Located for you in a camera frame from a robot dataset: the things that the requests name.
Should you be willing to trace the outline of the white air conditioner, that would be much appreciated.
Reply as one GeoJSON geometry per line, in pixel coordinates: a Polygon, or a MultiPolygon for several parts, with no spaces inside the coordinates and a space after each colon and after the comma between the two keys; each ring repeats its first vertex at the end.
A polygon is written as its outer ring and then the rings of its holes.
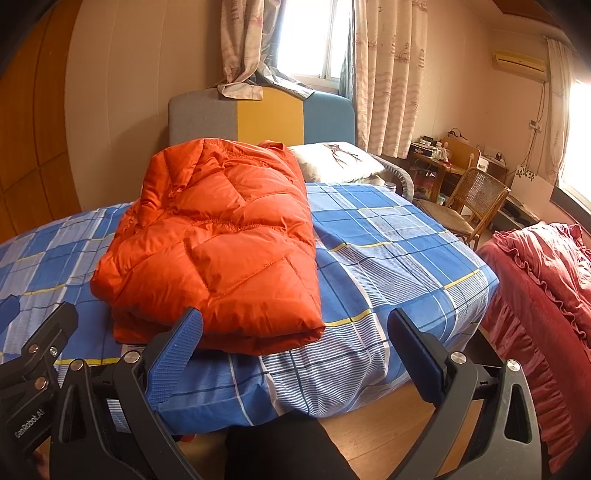
{"type": "Polygon", "coordinates": [[[495,51],[492,61],[495,68],[506,73],[540,83],[548,79],[547,65],[541,59],[509,51],[495,51]]]}

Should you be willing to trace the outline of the grey yellow blue headboard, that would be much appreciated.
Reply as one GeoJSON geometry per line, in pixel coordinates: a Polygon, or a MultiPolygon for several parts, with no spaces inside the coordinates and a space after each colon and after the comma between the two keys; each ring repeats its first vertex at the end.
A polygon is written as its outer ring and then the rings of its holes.
{"type": "Polygon", "coordinates": [[[301,100],[264,87],[263,99],[236,100],[209,88],[177,95],[168,103],[168,144],[221,138],[257,145],[322,142],[356,143],[353,104],[345,97],[315,91],[301,100]]]}

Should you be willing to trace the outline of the orange puffer down jacket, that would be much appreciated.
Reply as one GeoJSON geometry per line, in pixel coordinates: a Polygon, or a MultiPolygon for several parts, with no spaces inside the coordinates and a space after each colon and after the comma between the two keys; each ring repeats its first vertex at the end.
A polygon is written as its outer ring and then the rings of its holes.
{"type": "Polygon", "coordinates": [[[114,338],[145,344],[188,308],[200,347],[267,355],[325,330],[304,177],[276,142],[201,138],[154,155],[90,281],[114,338]]]}

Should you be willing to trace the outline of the wooden wardrobe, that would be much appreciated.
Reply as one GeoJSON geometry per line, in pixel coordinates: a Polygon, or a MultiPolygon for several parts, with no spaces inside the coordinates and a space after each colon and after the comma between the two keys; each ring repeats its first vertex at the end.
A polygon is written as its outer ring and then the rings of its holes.
{"type": "Polygon", "coordinates": [[[1,74],[1,240],[79,213],[65,122],[69,47],[81,3],[57,1],[1,74]]]}

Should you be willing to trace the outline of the blue plaid bed sheet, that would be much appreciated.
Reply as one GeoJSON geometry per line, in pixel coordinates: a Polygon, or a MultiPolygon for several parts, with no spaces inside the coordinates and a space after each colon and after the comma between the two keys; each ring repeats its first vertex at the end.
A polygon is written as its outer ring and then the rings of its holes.
{"type": "MultiPolygon", "coordinates": [[[[174,434],[266,423],[291,410],[327,418],[366,406],[408,378],[387,333],[393,309],[446,347],[466,346],[497,289],[492,269],[467,245],[400,195],[374,185],[308,186],[317,239],[325,333],[307,346],[263,357],[200,350],[158,406],[174,434]]],[[[1,330],[1,358],[63,302],[78,326],[56,368],[82,358],[113,363],[126,351],[110,310],[89,281],[126,211],[115,204],[51,222],[1,247],[1,293],[20,301],[1,330]]]]}

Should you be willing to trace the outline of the wooden desk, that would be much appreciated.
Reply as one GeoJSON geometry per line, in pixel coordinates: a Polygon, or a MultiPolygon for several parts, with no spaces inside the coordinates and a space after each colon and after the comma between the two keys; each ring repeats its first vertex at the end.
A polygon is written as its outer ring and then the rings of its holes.
{"type": "Polygon", "coordinates": [[[476,167],[481,151],[463,137],[446,135],[439,140],[428,142],[418,140],[411,143],[408,159],[420,162],[435,171],[431,187],[427,187],[427,198],[436,203],[439,199],[445,176],[462,176],[466,170],[476,167]]]}

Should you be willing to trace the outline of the white printed pillow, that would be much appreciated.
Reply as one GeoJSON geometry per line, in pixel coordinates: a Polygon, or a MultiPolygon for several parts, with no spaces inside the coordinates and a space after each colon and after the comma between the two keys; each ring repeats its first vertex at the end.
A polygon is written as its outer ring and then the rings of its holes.
{"type": "Polygon", "coordinates": [[[384,165],[348,142],[321,142],[288,147],[307,183],[356,183],[384,171],[384,165]]]}

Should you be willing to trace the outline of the wicker wooden chair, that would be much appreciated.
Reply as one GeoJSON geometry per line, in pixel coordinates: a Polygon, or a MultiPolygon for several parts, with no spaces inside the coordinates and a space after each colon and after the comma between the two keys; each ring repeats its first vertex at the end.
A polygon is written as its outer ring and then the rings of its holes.
{"type": "Polygon", "coordinates": [[[419,199],[416,205],[474,250],[510,193],[500,180],[477,168],[468,169],[444,205],[419,199]]]}

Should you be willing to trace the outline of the red ruffled bed cover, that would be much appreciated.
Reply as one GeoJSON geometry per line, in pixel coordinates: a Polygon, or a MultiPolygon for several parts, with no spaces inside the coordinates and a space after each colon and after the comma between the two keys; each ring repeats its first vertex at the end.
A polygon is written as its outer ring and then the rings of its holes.
{"type": "Polygon", "coordinates": [[[556,473],[590,428],[590,250],[579,225],[540,222],[477,253],[499,280],[482,326],[523,367],[556,473]]]}

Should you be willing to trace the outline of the pink patterned curtain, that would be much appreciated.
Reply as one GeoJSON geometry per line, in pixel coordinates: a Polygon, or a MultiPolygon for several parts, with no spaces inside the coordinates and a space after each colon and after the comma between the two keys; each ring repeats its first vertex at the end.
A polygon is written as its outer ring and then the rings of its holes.
{"type": "Polygon", "coordinates": [[[428,3],[353,2],[356,142],[404,158],[412,142],[426,64],[428,3]]]}

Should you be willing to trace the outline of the black trouser leg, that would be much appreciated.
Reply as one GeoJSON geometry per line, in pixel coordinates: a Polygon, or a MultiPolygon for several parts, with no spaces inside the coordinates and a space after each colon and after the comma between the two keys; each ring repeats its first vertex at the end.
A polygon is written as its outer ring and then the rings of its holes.
{"type": "Polygon", "coordinates": [[[355,479],[356,473],[314,417],[291,411],[262,425],[232,426],[226,479],[355,479]]]}

